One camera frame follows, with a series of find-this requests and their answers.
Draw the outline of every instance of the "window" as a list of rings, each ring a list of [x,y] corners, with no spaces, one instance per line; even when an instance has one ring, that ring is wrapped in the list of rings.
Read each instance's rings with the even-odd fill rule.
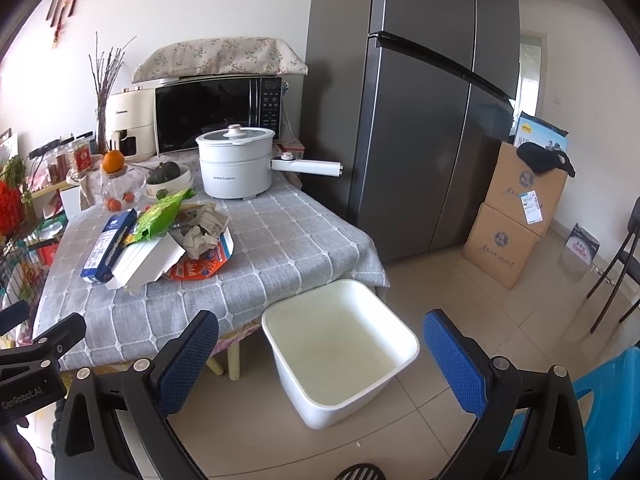
[[[513,119],[516,121],[520,112],[534,116],[539,111],[538,97],[542,78],[542,38],[535,36],[520,37],[520,75],[518,91],[513,105]]]

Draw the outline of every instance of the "microwave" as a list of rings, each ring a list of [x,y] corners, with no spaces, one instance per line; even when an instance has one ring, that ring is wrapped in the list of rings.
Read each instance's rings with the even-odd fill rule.
[[[202,134],[231,124],[280,133],[283,83],[273,76],[188,77],[156,88],[158,155],[197,148]]]

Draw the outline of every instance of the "tomato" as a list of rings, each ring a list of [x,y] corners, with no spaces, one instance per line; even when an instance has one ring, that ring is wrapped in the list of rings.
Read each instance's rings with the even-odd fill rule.
[[[116,211],[120,211],[120,209],[122,209],[122,202],[120,202],[120,200],[116,200],[115,198],[108,198],[106,206],[109,211],[115,213]]]

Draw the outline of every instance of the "orange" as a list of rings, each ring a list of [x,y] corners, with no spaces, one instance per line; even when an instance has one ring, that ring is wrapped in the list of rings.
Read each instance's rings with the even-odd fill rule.
[[[111,150],[104,155],[102,169],[105,173],[116,173],[124,168],[124,155],[119,150]]]

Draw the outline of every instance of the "refrigerator door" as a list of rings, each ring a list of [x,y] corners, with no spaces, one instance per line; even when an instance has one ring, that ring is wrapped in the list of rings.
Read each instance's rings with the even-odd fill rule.
[[[348,219],[389,261],[429,247],[458,154],[469,85],[369,41]]]
[[[371,0],[311,0],[300,140],[306,158],[339,160],[340,178],[304,175],[305,192],[343,218],[351,187]]]
[[[512,121],[510,104],[471,87],[458,156],[430,250],[466,241]]]
[[[477,0],[476,6],[473,70],[515,99],[520,69],[518,0]]]
[[[370,32],[390,32],[471,70],[476,0],[372,0]]]

